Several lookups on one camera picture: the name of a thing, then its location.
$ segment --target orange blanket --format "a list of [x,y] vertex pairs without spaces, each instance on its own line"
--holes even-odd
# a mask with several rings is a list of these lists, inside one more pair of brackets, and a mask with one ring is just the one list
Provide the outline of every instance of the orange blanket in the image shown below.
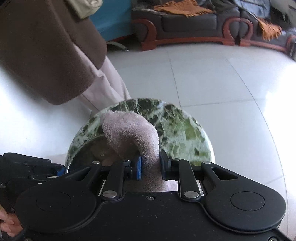
[[262,38],[264,40],[272,40],[281,35],[282,28],[272,23],[266,22],[263,18],[257,18],[260,28],[262,29]]
[[198,16],[205,13],[213,13],[212,10],[201,7],[195,0],[184,0],[182,2],[170,1],[153,8],[156,11],[168,12],[172,14],[182,14],[186,17]]

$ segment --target pant leg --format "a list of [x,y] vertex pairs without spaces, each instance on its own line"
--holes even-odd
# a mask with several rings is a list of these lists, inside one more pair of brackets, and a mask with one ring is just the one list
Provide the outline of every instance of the pant leg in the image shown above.
[[103,63],[103,66],[101,67],[101,70],[107,77],[110,86],[125,100],[131,99],[131,96],[126,88],[126,85],[124,84],[122,78],[120,77],[119,73],[114,68],[111,61],[106,56],[105,61]]
[[103,69],[108,73],[109,78],[111,78],[110,80],[101,69],[96,69],[94,64],[79,47],[76,45],[74,45],[74,47],[85,63],[86,68],[91,70],[95,78],[92,85],[78,97],[80,101],[96,113],[120,101],[124,101],[125,98],[130,98],[125,84],[109,60],[107,62],[106,60],[104,61]]

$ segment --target human hand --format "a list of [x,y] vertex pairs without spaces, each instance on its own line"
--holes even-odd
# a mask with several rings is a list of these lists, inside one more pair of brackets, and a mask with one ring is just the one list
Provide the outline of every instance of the human hand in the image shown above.
[[20,221],[14,213],[7,213],[5,209],[0,205],[0,220],[3,220],[4,223],[1,223],[1,230],[7,232],[10,237],[14,237],[20,231],[22,231],[22,226]]

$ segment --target green marble stool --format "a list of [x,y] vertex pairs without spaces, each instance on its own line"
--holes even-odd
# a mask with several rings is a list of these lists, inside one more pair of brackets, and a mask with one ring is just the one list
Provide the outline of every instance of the green marble stool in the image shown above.
[[215,162],[212,145],[201,125],[192,116],[160,100],[132,99],[98,112],[80,129],[70,145],[66,167],[82,152],[91,153],[98,160],[110,156],[111,159],[119,158],[109,147],[100,125],[100,116],[107,110],[134,111],[146,118],[157,129],[159,149],[165,150],[171,158],[185,159],[198,166],[203,161]]

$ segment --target screw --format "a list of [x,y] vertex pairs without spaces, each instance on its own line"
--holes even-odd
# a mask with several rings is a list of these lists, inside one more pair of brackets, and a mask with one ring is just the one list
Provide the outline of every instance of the screw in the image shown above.
[[113,191],[113,190],[108,190],[103,192],[103,196],[107,197],[107,198],[115,198],[117,196],[117,192]]
[[149,197],[147,197],[146,199],[147,199],[148,201],[154,201],[155,198],[152,197],[152,196],[149,196]]
[[195,191],[187,191],[184,193],[184,196],[192,199],[192,198],[197,198],[199,196],[199,194]]

